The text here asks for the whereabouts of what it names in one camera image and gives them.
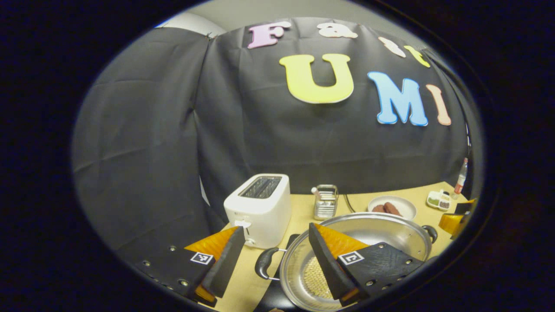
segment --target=white plate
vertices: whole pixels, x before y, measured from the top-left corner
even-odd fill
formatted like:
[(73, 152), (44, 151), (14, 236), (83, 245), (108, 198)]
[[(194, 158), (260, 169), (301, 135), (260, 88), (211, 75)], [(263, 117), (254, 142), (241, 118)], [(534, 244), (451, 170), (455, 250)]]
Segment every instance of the white plate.
[(374, 198), (372, 201), (368, 203), (368, 212), (372, 212), (375, 206), (383, 205), (387, 202), (390, 202), (399, 210), (399, 213), (402, 215), (403, 218), (412, 221), (416, 216), (416, 207), (413, 203), (409, 202), (408, 200), (397, 197), (397, 196), (380, 196)]

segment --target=white toaster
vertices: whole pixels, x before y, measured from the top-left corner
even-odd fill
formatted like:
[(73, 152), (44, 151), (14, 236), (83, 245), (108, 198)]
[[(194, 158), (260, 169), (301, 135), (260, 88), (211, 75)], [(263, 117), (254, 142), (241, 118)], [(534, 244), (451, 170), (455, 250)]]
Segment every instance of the white toaster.
[(231, 226), (244, 228), (247, 246), (276, 247), (291, 219), (289, 177), (257, 174), (225, 199), (224, 208)]

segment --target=stainless steel pot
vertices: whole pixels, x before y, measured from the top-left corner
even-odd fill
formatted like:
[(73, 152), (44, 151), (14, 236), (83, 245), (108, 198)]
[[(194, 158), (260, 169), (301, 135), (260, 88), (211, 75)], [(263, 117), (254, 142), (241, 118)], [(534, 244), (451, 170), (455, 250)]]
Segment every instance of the stainless steel pot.
[[(356, 238), (368, 245), (385, 242), (421, 261), (426, 261), (437, 239), (437, 232), (429, 225), (419, 226), (392, 214), (360, 212), (331, 218), (320, 223)], [(271, 278), (267, 269), (278, 250), (285, 252), (280, 264), (280, 278)], [(260, 254), (255, 271), (261, 278), (279, 280), (287, 297), (307, 311), (329, 312), (342, 308), (339, 300), (327, 289), (325, 279), (308, 240), (308, 231), (299, 235), (287, 250), (271, 248)]]

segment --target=foam letter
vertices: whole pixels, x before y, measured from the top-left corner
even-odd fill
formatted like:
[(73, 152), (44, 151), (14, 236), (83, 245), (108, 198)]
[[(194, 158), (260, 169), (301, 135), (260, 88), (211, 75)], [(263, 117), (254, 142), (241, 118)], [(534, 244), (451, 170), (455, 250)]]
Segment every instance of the foam letter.
[(385, 47), (390, 50), (391, 52), (395, 53), (396, 55), (400, 56), (400, 57), (407, 57), (407, 55), (405, 55), (405, 53), (403, 52), (403, 50), (399, 49), (399, 46), (395, 44), (395, 42), (386, 39), (384, 37), (378, 37), (378, 39), (384, 43)]
[(433, 96), (433, 100), (436, 102), (437, 107), (437, 121), (442, 125), (450, 125), (451, 118), (447, 113), (447, 108), (445, 108), (445, 103), (441, 97), (441, 90), (433, 84), (427, 84), (426, 88), (430, 90)]
[(253, 33), (253, 41), (249, 43), (247, 48), (254, 49), (258, 47), (264, 46), (271, 46), (272, 44), (276, 44), (279, 38), (283, 36), (284, 30), (283, 28), (291, 27), (291, 23), (289, 22), (278, 22), (272, 24), (265, 24), (259, 26), (253, 26), (249, 28), (249, 30)]
[(317, 26), (320, 35), (328, 38), (356, 38), (359, 35), (352, 32), (347, 26), (336, 23), (322, 23)]
[(403, 91), (399, 91), (391, 78), (384, 73), (370, 72), (368, 78), (376, 83), (380, 96), (381, 112), (377, 115), (379, 123), (394, 124), (397, 122), (397, 115), (393, 113), (393, 106), (395, 106), (403, 123), (407, 122), (410, 109), (410, 121), (413, 125), (428, 125), (416, 81), (403, 79)]
[(422, 54), (420, 52), (418, 52), (411, 46), (404, 46), (404, 48), (407, 49), (412, 54), (412, 56), (414, 56), (416, 60), (420, 62), (420, 64), (426, 66), (427, 68), (430, 67), (430, 64), (427, 61), (424, 61), (424, 59), (422, 58)]
[(310, 63), (314, 57), (307, 54), (282, 57), (279, 63), (285, 66), (287, 87), (295, 98), (307, 103), (337, 103), (351, 96), (354, 89), (351, 72), (347, 62), (350, 57), (344, 54), (324, 54), (322, 59), (331, 63), (335, 73), (335, 85), (321, 87), (314, 83)]

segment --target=plastic bottle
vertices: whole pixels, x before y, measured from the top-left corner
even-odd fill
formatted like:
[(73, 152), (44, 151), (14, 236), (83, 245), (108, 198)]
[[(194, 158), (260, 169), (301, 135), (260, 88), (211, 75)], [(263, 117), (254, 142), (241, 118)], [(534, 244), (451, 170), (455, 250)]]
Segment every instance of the plastic bottle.
[(458, 173), (457, 185), (455, 185), (455, 191), (451, 195), (453, 199), (457, 199), (458, 195), (462, 191), (462, 187), (465, 184), (466, 172), (468, 171), (468, 158), (465, 157), (465, 161), (462, 163), (461, 171)]

